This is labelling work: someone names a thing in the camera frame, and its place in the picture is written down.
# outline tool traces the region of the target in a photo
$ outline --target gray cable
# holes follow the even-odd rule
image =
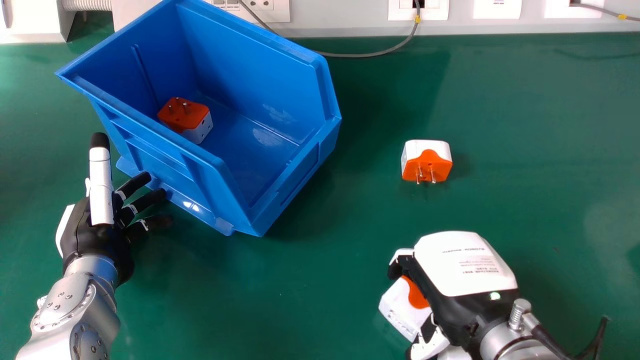
[[[627,16],[627,15],[622,14],[622,13],[612,12],[611,10],[599,8],[599,7],[593,6],[593,5],[587,5],[587,4],[581,4],[581,3],[570,3],[569,6],[573,6],[573,7],[576,7],[576,8],[585,8],[585,9],[596,10],[598,12],[605,13],[607,15],[615,16],[615,17],[619,18],[620,20],[640,21],[640,17]]]
[[[388,53],[393,53],[394,51],[400,49],[401,47],[405,46],[409,41],[411,41],[411,39],[413,39],[413,36],[415,35],[416,30],[418,30],[418,24],[420,24],[420,3],[418,0],[413,0],[413,1],[415,2],[416,10],[418,11],[416,20],[413,23],[413,29],[411,30],[411,33],[409,34],[409,36],[407,36],[399,44],[389,47],[388,49],[385,49],[385,50],[376,51],[374,53],[364,53],[364,54],[337,54],[337,53],[326,53],[324,51],[316,51],[316,50],[314,51],[328,58],[348,58],[348,59],[373,58],[375,56],[381,56],[381,55],[386,55]],[[242,7],[249,13],[249,15],[251,15],[258,23],[260,23],[260,25],[262,25],[263,28],[269,30],[274,34],[277,34],[275,30],[272,29],[269,25],[267,25],[264,21],[262,21],[262,19],[260,19],[260,17],[253,10],[251,10],[249,6],[247,6],[244,3],[243,0],[239,0],[239,2],[240,2],[240,5],[242,5]]]

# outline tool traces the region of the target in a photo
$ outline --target blue storage container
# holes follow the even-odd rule
[[[152,188],[223,234],[262,236],[333,151],[326,60],[202,0],[169,0],[57,72],[93,104]],[[196,145],[156,117],[170,97],[209,107]]]

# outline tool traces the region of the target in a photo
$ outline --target screw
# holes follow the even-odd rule
[[[525,299],[516,299],[513,302],[511,316],[509,316],[509,328],[513,331],[522,330],[522,315],[531,311],[531,303]]]

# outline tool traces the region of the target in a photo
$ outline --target wall outlet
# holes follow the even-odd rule
[[[242,7],[240,0],[204,0],[249,22],[257,21]],[[243,0],[264,22],[290,22],[289,0]]]
[[[474,19],[519,19],[522,0],[474,0]]]
[[[389,21],[414,20],[417,13],[413,0],[388,0]],[[422,20],[447,20],[449,18],[449,0],[424,0],[420,8]]]
[[[545,18],[546,19],[597,19],[602,17],[602,12],[574,8],[569,6],[570,0],[546,0],[545,2]],[[582,4],[604,7],[604,0],[582,0]]]

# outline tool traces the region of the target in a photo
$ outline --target tabletop surface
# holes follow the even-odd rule
[[[84,195],[102,130],[53,72],[112,31],[94,15],[68,44],[0,47],[3,359],[61,276],[55,230]],[[300,42],[359,52],[397,40]],[[404,359],[407,342],[377,310],[387,263],[444,230],[485,237],[568,350],[605,314],[602,359],[637,358],[639,33],[420,37],[329,64],[344,119],[335,152],[264,238],[224,237],[167,204],[175,226],[135,246],[117,291],[110,358]],[[401,180],[412,138],[450,143],[446,183]]]

